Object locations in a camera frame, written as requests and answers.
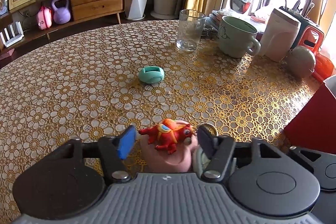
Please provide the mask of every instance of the cartoon drawing on mug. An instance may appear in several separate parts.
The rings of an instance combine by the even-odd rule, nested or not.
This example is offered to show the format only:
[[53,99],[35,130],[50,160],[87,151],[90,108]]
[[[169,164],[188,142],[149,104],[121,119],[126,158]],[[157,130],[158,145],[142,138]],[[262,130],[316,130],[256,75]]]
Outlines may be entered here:
[[221,26],[219,28],[218,35],[220,35],[221,38],[223,38],[223,39],[230,39],[230,37],[226,34],[226,27],[225,26]]

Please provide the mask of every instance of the white router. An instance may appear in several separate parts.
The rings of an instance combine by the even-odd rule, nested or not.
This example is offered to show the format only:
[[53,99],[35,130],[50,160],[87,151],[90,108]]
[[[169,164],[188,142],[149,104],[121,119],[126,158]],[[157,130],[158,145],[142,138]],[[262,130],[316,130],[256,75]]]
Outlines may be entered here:
[[0,32],[1,41],[6,48],[8,48],[9,46],[12,46],[14,43],[20,41],[24,37],[23,30],[22,30],[22,27],[21,27],[21,23],[18,22],[18,21],[15,22],[16,29],[17,29],[17,32],[18,32],[17,35],[15,35],[15,33],[14,33],[14,29],[13,29],[12,24],[9,25],[10,33],[11,33],[11,36],[12,36],[11,38],[9,37],[7,28],[4,28],[7,41],[5,40],[5,38],[3,36],[3,33]]

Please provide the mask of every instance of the red toy figure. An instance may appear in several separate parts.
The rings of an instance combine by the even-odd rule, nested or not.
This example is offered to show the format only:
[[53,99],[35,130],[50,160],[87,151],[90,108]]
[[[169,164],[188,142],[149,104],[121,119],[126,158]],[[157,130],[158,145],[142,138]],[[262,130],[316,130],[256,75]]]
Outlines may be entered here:
[[148,135],[148,144],[159,141],[159,145],[155,147],[156,150],[167,150],[168,154],[176,151],[176,144],[179,141],[184,141],[194,134],[194,130],[189,123],[178,125],[172,119],[164,119],[161,123],[154,127],[140,129],[141,135]]

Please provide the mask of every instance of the mug handle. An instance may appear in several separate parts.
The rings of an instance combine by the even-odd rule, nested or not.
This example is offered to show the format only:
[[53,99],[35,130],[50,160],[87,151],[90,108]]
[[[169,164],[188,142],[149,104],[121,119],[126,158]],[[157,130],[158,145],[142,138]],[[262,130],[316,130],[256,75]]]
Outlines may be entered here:
[[249,55],[255,56],[259,53],[261,45],[260,45],[260,42],[257,39],[255,39],[254,37],[251,37],[250,41],[253,43],[253,46],[248,47],[246,52]]

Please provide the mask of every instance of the cabinet leg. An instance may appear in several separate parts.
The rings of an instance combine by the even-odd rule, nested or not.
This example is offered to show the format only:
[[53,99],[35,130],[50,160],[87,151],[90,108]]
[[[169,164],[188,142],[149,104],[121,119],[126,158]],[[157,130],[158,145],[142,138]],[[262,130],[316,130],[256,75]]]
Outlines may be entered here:
[[117,19],[118,19],[118,23],[119,23],[119,25],[121,24],[121,21],[120,21],[120,15],[119,15],[119,13],[117,13]]

